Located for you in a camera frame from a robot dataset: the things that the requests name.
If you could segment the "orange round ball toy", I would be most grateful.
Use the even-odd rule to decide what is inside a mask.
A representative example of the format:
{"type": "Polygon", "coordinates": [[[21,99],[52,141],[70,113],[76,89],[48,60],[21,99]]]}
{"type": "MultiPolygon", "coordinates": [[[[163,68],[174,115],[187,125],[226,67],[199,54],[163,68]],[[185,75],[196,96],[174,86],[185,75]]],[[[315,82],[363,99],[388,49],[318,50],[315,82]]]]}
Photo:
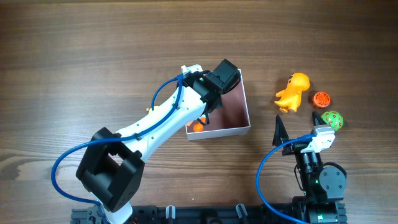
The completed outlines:
{"type": "Polygon", "coordinates": [[[314,94],[312,102],[317,108],[326,108],[330,105],[331,98],[328,93],[319,91],[314,94]]]}

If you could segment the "white plush duck toy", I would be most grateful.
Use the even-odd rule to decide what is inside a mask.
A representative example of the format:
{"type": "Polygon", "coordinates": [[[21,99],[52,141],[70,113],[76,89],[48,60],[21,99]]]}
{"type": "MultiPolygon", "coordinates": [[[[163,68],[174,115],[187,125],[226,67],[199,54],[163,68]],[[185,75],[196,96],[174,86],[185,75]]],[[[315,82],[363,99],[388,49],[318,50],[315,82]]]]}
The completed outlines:
{"type": "Polygon", "coordinates": [[[192,128],[194,133],[197,132],[202,132],[204,126],[207,125],[207,119],[205,116],[201,116],[200,118],[198,118],[197,120],[191,121],[189,123],[186,124],[187,128],[192,128]]]}

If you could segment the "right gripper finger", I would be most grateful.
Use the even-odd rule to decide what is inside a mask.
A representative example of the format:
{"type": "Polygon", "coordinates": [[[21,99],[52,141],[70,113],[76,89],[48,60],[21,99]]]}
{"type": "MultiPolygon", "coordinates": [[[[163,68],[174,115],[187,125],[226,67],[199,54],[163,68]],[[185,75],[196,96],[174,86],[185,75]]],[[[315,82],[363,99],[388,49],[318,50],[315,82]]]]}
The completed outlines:
{"type": "Polygon", "coordinates": [[[316,111],[312,112],[312,119],[314,126],[324,125],[324,120],[322,120],[321,116],[316,111]]]}
{"type": "Polygon", "coordinates": [[[273,146],[280,146],[282,143],[289,140],[289,135],[285,129],[282,118],[277,115],[275,118],[275,132],[272,140],[273,146]]]}

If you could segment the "orange dinosaur toy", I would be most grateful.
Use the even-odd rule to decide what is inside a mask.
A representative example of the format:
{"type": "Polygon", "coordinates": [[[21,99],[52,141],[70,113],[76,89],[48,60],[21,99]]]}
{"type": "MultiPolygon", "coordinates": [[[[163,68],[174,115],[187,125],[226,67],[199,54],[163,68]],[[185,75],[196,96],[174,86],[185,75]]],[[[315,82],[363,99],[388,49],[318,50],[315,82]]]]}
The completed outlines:
{"type": "Polygon", "coordinates": [[[274,103],[283,113],[295,113],[301,104],[302,93],[309,88],[309,77],[304,73],[294,73],[289,77],[286,88],[275,94],[279,100],[274,103]]]}

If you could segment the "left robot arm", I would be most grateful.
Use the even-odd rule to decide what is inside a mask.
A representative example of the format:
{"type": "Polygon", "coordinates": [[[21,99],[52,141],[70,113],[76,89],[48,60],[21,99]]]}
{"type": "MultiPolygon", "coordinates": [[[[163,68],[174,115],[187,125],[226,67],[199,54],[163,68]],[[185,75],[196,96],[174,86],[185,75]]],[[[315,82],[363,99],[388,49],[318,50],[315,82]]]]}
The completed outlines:
{"type": "Polygon", "coordinates": [[[211,113],[222,95],[241,80],[237,66],[224,59],[212,71],[195,65],[182,69],[173,94],[134,124],[112,133],[97,131],[85,147],[76,177],[91,193],[108,223],[124,223],[132,215],[150,156],[187,123],[211,113]]]}

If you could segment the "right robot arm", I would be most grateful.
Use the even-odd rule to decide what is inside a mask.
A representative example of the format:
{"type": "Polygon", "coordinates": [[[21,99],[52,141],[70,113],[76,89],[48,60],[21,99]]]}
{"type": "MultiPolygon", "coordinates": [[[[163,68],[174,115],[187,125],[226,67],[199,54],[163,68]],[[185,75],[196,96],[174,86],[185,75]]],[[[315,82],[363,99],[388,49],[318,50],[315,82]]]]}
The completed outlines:
{"type": "Polygon", "coordinates": [[[295,156],[294,174],[303,196],[281,205],[280,211],[306,223],[346,223],[344,199],[347,173],[334,162],[323,162],[320,153],[331,147],[335,131],[317,112],[312,113],[311,139],[287,144],[289,135],[282,118],[275,119],[273,146],[283,146],[283,156],[295,156]]]}

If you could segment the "yellow rattle drum toy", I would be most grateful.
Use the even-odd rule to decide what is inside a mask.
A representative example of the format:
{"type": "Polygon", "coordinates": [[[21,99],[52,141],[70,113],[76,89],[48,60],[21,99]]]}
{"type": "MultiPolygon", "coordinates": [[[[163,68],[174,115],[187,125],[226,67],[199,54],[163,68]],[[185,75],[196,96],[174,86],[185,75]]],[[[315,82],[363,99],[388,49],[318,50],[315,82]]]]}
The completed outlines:
{"type": "Polygon", "coordinates": [[[157,110],[159,106],[154,106],[153,108],[147,108],[146,111],[151,114],[154,110],[157,110]]]}

